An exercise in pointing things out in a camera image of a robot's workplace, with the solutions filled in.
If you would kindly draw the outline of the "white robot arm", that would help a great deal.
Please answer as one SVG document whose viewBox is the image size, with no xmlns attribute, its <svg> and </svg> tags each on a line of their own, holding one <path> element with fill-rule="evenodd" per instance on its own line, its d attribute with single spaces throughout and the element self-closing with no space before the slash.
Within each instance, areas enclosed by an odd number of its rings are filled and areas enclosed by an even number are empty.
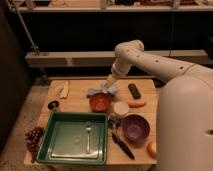
<svg viewBox="0 0 213 171">
<path fill-rule="evenodd" d="M 213 171 L 213 69 L 153 55 L 139 40 L 115 47 L 107 84 L 136 66 L 164 83 L 157 104 L 157 171 Z"/>
</svg>

